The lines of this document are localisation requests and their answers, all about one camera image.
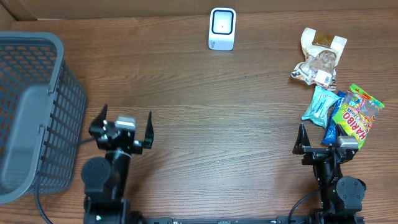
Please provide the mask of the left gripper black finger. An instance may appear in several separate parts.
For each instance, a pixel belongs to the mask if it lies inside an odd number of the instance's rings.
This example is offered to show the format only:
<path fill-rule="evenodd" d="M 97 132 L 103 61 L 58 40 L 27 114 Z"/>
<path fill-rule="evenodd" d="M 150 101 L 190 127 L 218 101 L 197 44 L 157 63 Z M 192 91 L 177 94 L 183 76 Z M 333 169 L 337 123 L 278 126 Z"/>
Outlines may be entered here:
<path fill-rule="evenodd" d="M 152 112 L 150 111 L 147 120 L 146 132 L 144 135 L 143 148 L 151 149 L 153 142 L 154 142 L 154 129 L 152 125 Z"/>
<path fill-rule="evenodd" d="M 108 105 L 105 104 L 101 113 L 91 122 L 89 128 L 89 134 L 92 137 L 100 137 L 104 134 L 104 121 L 106 120 L 106 114 L 108 110 Z"/>

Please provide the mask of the blue Oreo cookie pack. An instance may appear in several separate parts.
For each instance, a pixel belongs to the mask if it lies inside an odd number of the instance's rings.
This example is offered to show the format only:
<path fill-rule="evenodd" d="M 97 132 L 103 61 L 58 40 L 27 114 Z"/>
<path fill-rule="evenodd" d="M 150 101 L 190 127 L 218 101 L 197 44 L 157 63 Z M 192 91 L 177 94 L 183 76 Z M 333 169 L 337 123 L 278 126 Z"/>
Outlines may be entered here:
<path fill-rule="evenodd" d="M 330 144 L 334 144 L 336 142 L 336 137 L 337 137 L 337 133 L 336 133 L 336 123 L 333 120 L 334 115 L 338 112 L 338 110 L 340 109 L 344 97 L 345 97 L 345 92 L 343 91 L 338 91 L 337 94 L 340 98 L 336 101 L 336 103 L 333 106 L 333 109 L 331 111 L 329 120 L 328 120 L 328 124 L 326 127 L 326 131 L 322 140 L 322 144 L 324 145 L 330 145 Z"/>

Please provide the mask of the teal snack packet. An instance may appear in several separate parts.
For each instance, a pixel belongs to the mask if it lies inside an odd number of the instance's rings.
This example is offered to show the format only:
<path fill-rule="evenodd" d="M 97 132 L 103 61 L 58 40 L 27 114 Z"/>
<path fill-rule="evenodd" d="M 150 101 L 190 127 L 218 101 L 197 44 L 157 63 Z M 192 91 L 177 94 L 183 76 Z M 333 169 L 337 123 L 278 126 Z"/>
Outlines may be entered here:
<path fill-rule="evenodd" d="M 328 123 L 329 109 L 339 99 L 340 97 L 332 91 L 316 86 L 312 101 L 301 119 L 303 121 L 310 119 L 314 124 L 326 128 Z"/>

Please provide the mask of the green Haribo gummy bag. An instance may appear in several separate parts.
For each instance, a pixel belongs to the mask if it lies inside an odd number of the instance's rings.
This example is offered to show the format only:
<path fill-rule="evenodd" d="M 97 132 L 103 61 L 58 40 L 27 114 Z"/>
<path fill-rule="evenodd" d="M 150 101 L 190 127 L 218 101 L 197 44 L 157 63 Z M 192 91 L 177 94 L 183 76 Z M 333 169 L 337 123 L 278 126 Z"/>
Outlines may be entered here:
<path fill-rule="evenodd" d="M 332 119 L 347 135 L 356 138 L 361 149 L 374 120 L 383 108 L 383 103 L 353 83 L 349 86 L 339 110 Z"/>

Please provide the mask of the brown nuts snack pouch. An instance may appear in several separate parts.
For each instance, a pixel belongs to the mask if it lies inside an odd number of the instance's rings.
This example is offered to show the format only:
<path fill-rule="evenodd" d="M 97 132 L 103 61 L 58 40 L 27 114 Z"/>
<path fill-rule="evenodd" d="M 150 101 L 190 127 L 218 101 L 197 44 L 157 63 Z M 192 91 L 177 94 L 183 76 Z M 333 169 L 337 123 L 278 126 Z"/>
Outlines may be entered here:
<path fill-rule="evenodd" d="M 300 43 L 305 60 L 295 66 L 291 77 L 308 85 L 335 91 L 336 67 L 347 39 L 307 27 L 302 33 Z"/>

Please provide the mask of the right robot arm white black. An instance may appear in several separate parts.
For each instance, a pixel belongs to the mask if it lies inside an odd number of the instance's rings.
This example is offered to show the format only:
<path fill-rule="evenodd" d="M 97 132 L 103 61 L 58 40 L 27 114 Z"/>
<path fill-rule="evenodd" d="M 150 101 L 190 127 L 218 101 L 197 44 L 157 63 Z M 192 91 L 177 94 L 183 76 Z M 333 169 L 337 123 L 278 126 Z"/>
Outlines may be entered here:
<path fill-rule="evenodd" d="M 357 178 L 344 176 L 341 165 L 353 159 L 359 151 L 354 136 L 336 126 L 336 142 L 327 148 L 311 146 L 304 124 L 300 124 L 293 154 L 303 155 L 302 164 L 313 167 L 318 189 L 300 199 L 290 210 L 287 223 L 316 224 L 364 224 L 364 218 L 357 216 L 362 210 L 366 184 Z M 322 207 L 313 209 L 306 217 L 295 217 L 295 209 L 310 197 L 319 194 Z"/>

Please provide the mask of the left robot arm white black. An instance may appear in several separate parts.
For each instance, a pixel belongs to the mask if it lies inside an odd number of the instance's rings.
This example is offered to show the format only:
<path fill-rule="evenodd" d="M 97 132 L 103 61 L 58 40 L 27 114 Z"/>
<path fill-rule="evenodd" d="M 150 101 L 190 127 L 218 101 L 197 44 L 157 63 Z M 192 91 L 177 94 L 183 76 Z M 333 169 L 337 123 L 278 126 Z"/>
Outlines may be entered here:
<path fill-rule="evenodd" d="M 108 106 L 90 124 L 89 134 L 103 157 L 88 160 L 82 170 L 85 185 L 84 223 L 145 223 L 141 212 L 132 211 L 124 198 L 124 191 L 133 154 L 141 155 L 151 149 L 154 141 L 152 114 L 147 119 L 143 140 L 135 139 L 136 120 L 129 116 L 118 116 L 107 121 Z"/>

